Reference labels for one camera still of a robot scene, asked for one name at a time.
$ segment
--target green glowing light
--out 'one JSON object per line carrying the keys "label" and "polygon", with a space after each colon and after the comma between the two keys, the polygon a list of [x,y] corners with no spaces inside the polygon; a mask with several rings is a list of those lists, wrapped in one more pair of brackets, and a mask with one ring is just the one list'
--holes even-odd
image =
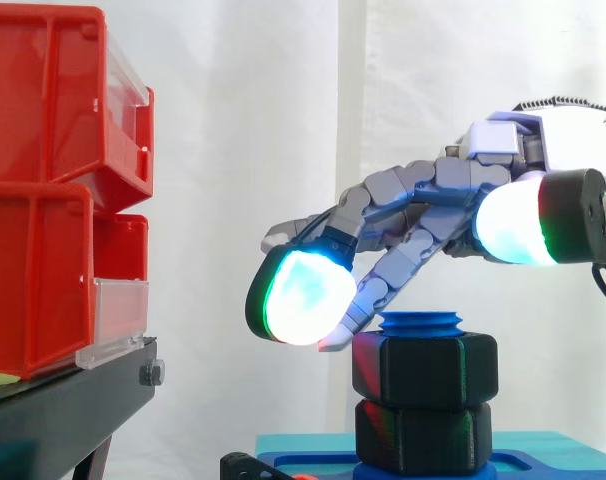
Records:
{"label": "green glowing light", "polygon": [[504,262],[554,265],[539,222],[541,178],[509,183],[481,203],[476,233],[483,247]]}
{"label": "green glowing light", "polygon": [[281,342],[310,345],[339,324],[356,294],[354,278],[329,258],[289,253],[279,266],[265,302],[265,321]]}

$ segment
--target metal bolt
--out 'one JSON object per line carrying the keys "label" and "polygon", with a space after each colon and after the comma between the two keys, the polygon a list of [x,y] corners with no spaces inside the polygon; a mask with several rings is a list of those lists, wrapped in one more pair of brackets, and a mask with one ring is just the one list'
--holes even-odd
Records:
{"label": "metal bolt", "polygon": [[150,360],[145,367],[145,384],[158,387],[165,380],[165,362],[159,358]]}

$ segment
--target black clamp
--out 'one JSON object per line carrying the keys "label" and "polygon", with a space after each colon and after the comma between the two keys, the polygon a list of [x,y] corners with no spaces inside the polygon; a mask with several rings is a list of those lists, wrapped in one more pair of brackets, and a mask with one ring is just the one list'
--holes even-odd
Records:
{"label": "black clamp", "polygon": [[221,480],[294,480],[289,475],[247,453],[228,453],[221,458]]}

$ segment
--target robotic hand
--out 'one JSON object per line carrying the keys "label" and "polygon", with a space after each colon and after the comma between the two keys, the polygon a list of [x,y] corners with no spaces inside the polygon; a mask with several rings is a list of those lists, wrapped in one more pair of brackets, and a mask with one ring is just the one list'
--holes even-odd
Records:
{"label": "robotic hand", "polygon": [[[325,213],[272,227],[248,325],[270,340],[341,350],[440,250],[506,263],[593,262],[605,292],[604,174],[606,107],[554,97],[494,113],[435,161],[374,173]],[[357,288],[355,253],[379,250]]]}

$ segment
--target white curtain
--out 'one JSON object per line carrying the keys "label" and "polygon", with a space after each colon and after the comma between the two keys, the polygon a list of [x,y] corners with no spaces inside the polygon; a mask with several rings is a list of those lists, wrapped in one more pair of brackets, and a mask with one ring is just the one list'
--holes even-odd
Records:
{"label": "white curtain", "polygon": [[[553,94],[606,103],[606,0],[96,4],[156,91],[155,195],[136,211],[167,365],[114,436],[108,480],[217,478],[218,459],[252,452],[257,434],[351,429],[349,352],[245,326],[265,231],[373,171],[434,158],[494,110]],[[606,448],[606,301],[587,266],[441,257],[392,308],[456,310],[497,338],[496,429]]]}

